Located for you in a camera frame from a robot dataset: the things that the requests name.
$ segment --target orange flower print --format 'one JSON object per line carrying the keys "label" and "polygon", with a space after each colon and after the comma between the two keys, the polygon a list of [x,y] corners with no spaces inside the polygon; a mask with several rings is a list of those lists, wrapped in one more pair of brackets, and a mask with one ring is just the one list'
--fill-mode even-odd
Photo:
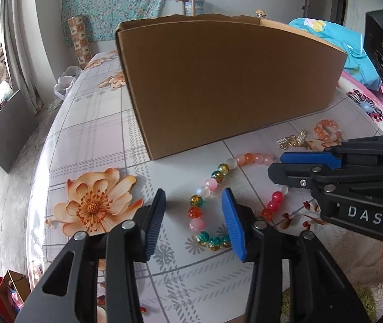
{"label": "orange flower print", "polygon": [[72,237],[78,231],[90,236],[106,233],[124,220],[130,220],[143,205],[132,204],[131,189],[136,177],[120,178],[120,171],[87,172],[75,181],[67,181],[68,203],[54,206],[54,217],[63,223],[63,233]]}

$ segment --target glass bead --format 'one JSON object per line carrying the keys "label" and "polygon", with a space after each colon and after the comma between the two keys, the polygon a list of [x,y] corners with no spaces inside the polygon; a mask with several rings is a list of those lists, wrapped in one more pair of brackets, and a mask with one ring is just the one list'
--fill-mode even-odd
{"label": "glass bead", "polygon": [[229,173],[229,166],[227,164],[220,164],[217,168],[223,175],[227,175]]}
{"label": "glass bead", "polygon": [[282,203],[283,200],[284,200],[283,193],[281,193],[280,191],[276,191],[276,192],[274,192],[274,193],[271,195],[271,199],[272,199],[272,200],[275,200],[275,201],[278,202],[278,203]]}
{"label": "glass bead", "polygon": [[203,199],[206,199],[210,196],[211,194],[211,191],[210,189],[205,186],[205,185],[202,185],[200,186],[198,189],[197,189],[197,195],[200,195]]}
{"label": "glass bead", "polygon": [[230,237],[229,234],[225,234],[223,237],[221,237],[221,245],[225,248],[231,248],[232,244],[230,243]]}
{"label": "glass bead", "polygon": [[255,163],[256,164],[263,164],[263,158],[264,158],[264,155],[263,154],[260,154],[260,153],[256,153],[255,155],[254,155],[254,157],[255,157]]}
{"label": "glass bead", "polygon": [[253,153],[247,153],[245,155],[245,163],[246,164],[252,164],[256,160],[255,156]]}
{"label": "glass bead", "polygon": [[266,208],[262,210],[260,215],[265,219],[266,222],[269,222],[270,220],[272,220],[273,212],[271,209]]}
{"label": "glass bead", "polygon": [[277,185],[276,189],[283,193],[283,195],[286,195],[289,192],[289,188],[286,185]]}
{"label": "glass bead", "polygon": [[234,158],[229,158],[228,160],[226,160],[226,164],[227,166],[229,166],[230,170],[233,170],[238,166],[238,163],[236,162],[236,159]]}
{"label": "glass bead", "polygon": [[197,206],[192,206],[189,209],[189,217],[193,218],[201,218],[202,217],[202,209]]}
{"label": "glass bead", "polygon": [[274,159],[272,158],[272,155],[270,154],[265,154],[263,156],[263,163],[266,165],[266,166],[269,166],[270,164],[272,164],[274,162]]}
{"label": "glass bead", "polygon": [[205,229],[205,222],[204,220],[199,218],[191,219],[189,227],[190,227],[190,230],[192,230],[192,232],[198,233]]}
{"label": "glass bead", "polygon": [[201,207],[203,203],[204,203],[204,200],[202,199],[200,195],[195,194],[195,195],[192,195],[190,198],[191,206]]}
{"label": "glass bead", "polygon": [[280,203],[276,200],[270,200],[268,204],[266,204],[266,208],[272,210],[273,212],[277,212],[280,208]]}
{"label": "glass bead", "polygon": [[205,231],[200,231],[196,235],[196,241],[202,245],[206,244],[206,242],[210,239],[210,235]]}
{"label": "glass bead", "polygon": [[235,156],[236,162],[238,166],[245,165],[245,155],[244,154],[238,154]]}
{"label": "glass bead", "polygon": [[207,178],[205,180],[205,186],[207,186],[210,189],[210,191],[216,190],[217,185],[218,185],[218,183],[217,183],[216,179],[214,179],[214,178]]}
{"label": "glass bead", "polygon": [[216,251],[221,248],[221,239],[219,237],[212,237],[208,241],[208,248],[210,248],[212,251]]}
{"label": "glass bead", "polygon": [[217,183],[220,183],[221,181],[223,181],[224,175],[223,175],[223,173],[221,173],[220,171],[217,170],[211,174],[211,177],[213,179],[215,179],[217,181]]}

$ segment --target screw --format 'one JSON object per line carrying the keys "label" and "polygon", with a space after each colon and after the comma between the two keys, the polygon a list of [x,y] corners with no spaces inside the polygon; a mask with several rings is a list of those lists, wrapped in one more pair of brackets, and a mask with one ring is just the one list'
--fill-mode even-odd
{"label": "screw", "polygon": [[254,222],[254,227],[257,230],[264,230],[266,228],[266,226],[267,226],[267,224],[263,220],[257,220],[257,221]]}
{"label": "screw", "polygon": [[130,230],[131,228],[135,227],[135,221],[133,220],[126,220],[121,224],[121,228],[123,230]]}
{"label": "screw", "polygon": [[326,192],[326,193],[330,193],[330,192],[333,192],[335,190],[335,186],[334,185],[326,185],[323,187],[323,190]]}
{"label": "screw", "polygon": [[86,233],[84,231],[78,231],[74,234],[75,240],[83,240],[86,236]]}
{"label": "screw", "polygon": [[314,233],[311,231],[303,231],[302,232],[302,237],[304,237],[307,240],[311,240],[314,238]]}

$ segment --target pink bead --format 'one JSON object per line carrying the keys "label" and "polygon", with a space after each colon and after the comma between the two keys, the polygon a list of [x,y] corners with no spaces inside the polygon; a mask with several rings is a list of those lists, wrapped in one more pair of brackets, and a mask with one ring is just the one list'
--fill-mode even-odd
{"label": "pink bead", "polygon": [[272,210],[273,212],[277,212],[279,207],[280,204],[275,200],[270,200],[266,205],[266,208]]}
{"label": "pink bead", "polygon": [[205,186],[207,186],[210,189],[210,191],[216,190],[217,185],[218,185],[218,183],[217,183],[216,179],[214,179],[214,178],[207,178],[205,180]]}
{"label": "pink bead", "polygon": [[265,159],[265,156],[263,154],[260,154],[260,153],[256,153],[254,155],[254,158],[255,158],[255,163],[256,164],[263,164],[263,160]]}
{"label": "pink bead", "polygon": [[191,219],[189,227],[190,230],[198,233],[205,229],[205,222],[202,219]]}
{"label": "pink bead", "polygon": [[266,166],[269,166],[270,164],[272,164],[274,162],[274,159],[272,158],[272,156],[270,154],[265,154],[263,156],[263,163],[266,165]]}
{"label": "pink bead", "polygon": [[274,202],[277,202],[278,204],[281,204],[284,200],[284,196],[283,196],[283,193],[281,193],[280,191],[276,191],[274,192],[272,195],[271,195],[271,199],[274,201]]}
{"label": "pink bead", "polygon": [[247,164],[252,164],[252,163],[254,163],[254,160],[255,160],[256,158],[255,158],[255,156],[254,156],[254,154],[253,153],[247,153],[246,155],[245,155],[245,162],[247,163]]}
{"label": "pink bead", "polygon": [[238,166],[245,165],[245,155],[244,154],[238,154],[235,156],[236,162],[238,163]]}
{"label": "pink bead", "polygon": [[331,120],[331,121],[329,122],[329,127],[331,127],[331,128],[334,129],[334,130],[338,130],[338,124],[336,123],[335,120]]}

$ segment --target box flap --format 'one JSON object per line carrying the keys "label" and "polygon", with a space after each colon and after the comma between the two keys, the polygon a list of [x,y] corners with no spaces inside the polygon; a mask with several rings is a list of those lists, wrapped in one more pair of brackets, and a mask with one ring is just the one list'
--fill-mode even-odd
{"label": "box flap", "polygon": [[118,25],[117,31],[133,29],[138,27],[145,27],[147,25],[153,24],[162,24],[162,23],[175,23],[175,22],[192,22],[192,21],[202,21],[202,20],[218,20],[225,22],[239,22],[239,23],[249,23],[249,24],[259,24],[260,18],[250,17],[250,16],[225,16],[218,15],[216,13],[209,13],[206,15],[197,15],[197,16],[183,16],[183,15],[170,15],[165,17],[157,18],[147,18],[147,19],[137,19],[130,20],[127,22],[122,22]]}

